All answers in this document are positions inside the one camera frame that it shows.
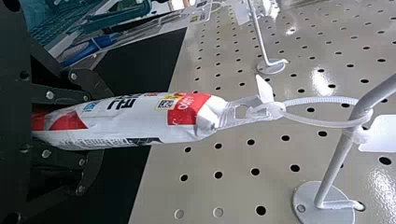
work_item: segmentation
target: black metal bracket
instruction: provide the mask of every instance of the black metal bracket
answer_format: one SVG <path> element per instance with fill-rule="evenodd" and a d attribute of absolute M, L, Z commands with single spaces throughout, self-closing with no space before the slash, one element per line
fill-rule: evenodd
<path fill-rule="evenodd" d="M 19 223 L 86 192 L 104 156 L 103 150 L 66 151 L 32 139 L 33 109 L 113 93 L 93 71 L 65 70 L 38 45 L 18 0 L 0 1 L 0 28 L 6 34 L 0 36 L 0 223 L 10 218 Z"/>

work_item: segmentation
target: screw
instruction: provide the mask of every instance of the screw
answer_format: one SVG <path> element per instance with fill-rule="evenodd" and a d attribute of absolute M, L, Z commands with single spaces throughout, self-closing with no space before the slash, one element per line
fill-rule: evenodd
<path fill-rule="evenodd" d="M 85 160 L 84 159 L 79 160 L 78 165 L 79 166 L 85 165 Z"/>
<path fill-rule="evenodd" d="M 47 99 L 52 100 L 54 96 L 55 94 L 52 91 L 47 91 L 46 93 Z"/>
<path fill-rule="evenodd" d="M 41 153 L 41 157 L 42 157 L 43 159 L 46 159 L 46 158 L 48 158 L 48 157 L 50 156 L 50 154 L 52 154 L 52 152 L 49 151 L 49 150 L 47 150 L 47 149 L 45 149 L 45 150 L 43 151 L 43 153 Z"/>
<path fill-rule="evenodd" d="M 300 213 L 304 213 L 305 212 L 305 206 L 303 206 L 302 204 L 297 205 L 297 211 L 299 211 Z"/>
<path fill-rule="evenodd" d="M 27 153 L 30 148 L 32 148 L 32 146 L 30 146 L 29 144 L 24 144 L 23 146 L 21 146 L 20 152 L 21 153 Z"/>
<path fill-rule="evenodd" d="M 77 74 L 76 74 L 76 73 L 72 73 L 72 74 L 70 75 L 70 77 L 71 77 L 73 80 L 76 80 L 76 79 L 77 79 Z"/>
<path fill-rule="evenodd" d="M 85 190 L 85 187 L 84 186 L 79 186 L 78 187 L 78 192 L 79 193 L 81 193 L 82 191 L 84 191 Z"/>

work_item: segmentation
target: pegboard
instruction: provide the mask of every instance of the pegboard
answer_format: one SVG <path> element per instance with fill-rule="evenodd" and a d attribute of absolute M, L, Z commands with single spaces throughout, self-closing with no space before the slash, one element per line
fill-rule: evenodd
<path fill-rule="evenodd" d="M 290 61 L 264 77 L 277 101 L 305 96 L 360 98 L 394 73 L 396 2 L 316 2 L 280 7 L 259 20 L 270 58 Z M 169 91 L 209 92 L 231 101 L 257 94 L 262 59 L 251 22 L 238 26 L 225 7 L 190 27 Z M 396 97 L 375 108 L 396 113 Z M 351 105 L 298 105 L 289 112 L 313 119 L 347 119 Z M 370 128 L 371 122 L 365 124 Z M 154 146 L 130 223 L 298 223 L 296 187 L 321 180 L 340 130 L 287 119 L 220 131 L 202 141 Z M 335 180 L 366 205 L 356 223 L 396 223 L 396 155 L 354 146 Z"/>

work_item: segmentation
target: white plastic tag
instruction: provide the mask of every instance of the white plastic tag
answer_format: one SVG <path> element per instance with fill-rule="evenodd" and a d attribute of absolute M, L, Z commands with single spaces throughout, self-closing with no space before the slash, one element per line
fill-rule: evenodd
<path fill-rule="evenodd" d="M 380 115 L 368 131 L 370 138 L 359 146 L 363 152 L 396 152 L 396 115 Z"/>

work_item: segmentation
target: barcode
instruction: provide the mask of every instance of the barcode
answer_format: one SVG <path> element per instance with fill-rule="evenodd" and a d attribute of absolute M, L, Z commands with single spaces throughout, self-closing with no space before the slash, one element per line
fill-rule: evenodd
<path fill-rule="evenodd" d="M 161 100 L 158 104 L 158 109 L 172 109 L 174 107 L 175 101 L 173 100 Z"/>

